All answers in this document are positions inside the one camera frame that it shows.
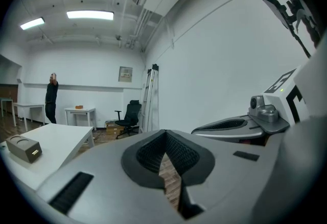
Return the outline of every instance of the black office chair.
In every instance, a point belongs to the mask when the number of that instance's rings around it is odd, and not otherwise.
[[[130,133],[138,133],[134,131],[135,129],[138,129],[137,127],[133,127],[137,125],[138,123],[138,112],[141,109],[141,104],[139,104],[139,101],[130,101],[130,103],[127,105],[127,111],[125,114],[125,118],[121,120],[120,113],[122,111],[115,111],[118,113],[118,119],[114,123],[116,123],[119,126],[124,126],[124,130],[117,135],[116,140],[118,139],[119,136],[128,133],[128,136],[130,136]]]

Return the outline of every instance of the ceiling light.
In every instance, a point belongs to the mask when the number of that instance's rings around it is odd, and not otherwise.
[[[113,13],[112,12],[104,12],[104,11],[70,11],[70,12],[67,12],[67,16],[69,19],[72,19],[72,18],[96,18],[96,19],[113,20]]]
[[[39,26],[40,24],[44,24],[44,20],[43,20],[42,18],[35,19],[35,20],[33,20],[33,21],[30,21],[30,22],[24,23],[24,24],[22,24],[20,27],[21,27],[23,30],[26,30],[26,29],[31,28],[31,27],[34,27],[34,26]]]

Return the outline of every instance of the beige box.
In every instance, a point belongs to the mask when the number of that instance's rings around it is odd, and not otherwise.
[[[118,135],[123,129],[123,126],[119,126],[114,122],[107,123],[107,134],[109,135]]]
[[[20,135],[6,139],[8,150],[20,159],[33,163],[42,154],[40,143]]]

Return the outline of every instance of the small white table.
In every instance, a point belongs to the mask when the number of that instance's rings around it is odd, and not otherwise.
[[[84,115],[87,115],[87,123],[88,123],[88,126],[91,127],[91,119],[90,119],[91,112],[93,112],[94,129],[97,130],[97,120],[96,120],[96,109],[95,108],[91,108],[91,109],[88,109],[88,108],[84,108],[84,109],[65,108],[66,124],[68,125],[68,113],[73,114],[76,126],[77,126],[76,115],[84,114]]]
[[[1,98],[0,97],[0,100],[1,100],[1,115],[2,117],[4,116],[4,103],[3,102],[11,102],[11,105],[12,105],[12,99],[10,98]]]
[[[43,125],[45,125],[45,116],[44,116],[44,106],[45,104],[20,104],[20,103],[13,103],[12,104],[12,115],[14,117],[14,125],[16,127],[16,119],[15,119],[15,110],[14,106],[16,107],[22,107],[23,109],[23,116],[24,116],[24,122],[25,122],[25,130],[28,131],[27,128],[27,122],[26,122],[26,116],[25,116],[25,108],[42,108],[42,117],[43,117]]]
[[[13,155],[5,141],[0,143],[5,146],[0,154],[14,177],[36,190],[47,177],[75,157],[86,139],[88,145],[94,147],[92,129],[51,123],[21,134],[40,143],[42,155],[33,163]]]

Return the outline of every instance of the black clothing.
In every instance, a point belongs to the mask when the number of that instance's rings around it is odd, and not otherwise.
[[[51,123],[57,123],[56,121],[56,104],[47,103],[45,105],[45,114]]]
[[[59,83],[57,83],[57,85],[54,85],[52,83],[48,84],[48,87],[46,88],[46,95],[45,95],[46,103],[53,103],[53,104],[56,103],[58,86]]]
[[[47,118],[51,121],[51,123],[56,122],[56,99],[57,99],[57,91],[58,91],[59,83],[54,85],[52,83],[48,84],[46,88],[46,95],[45,95],[45,114]]]

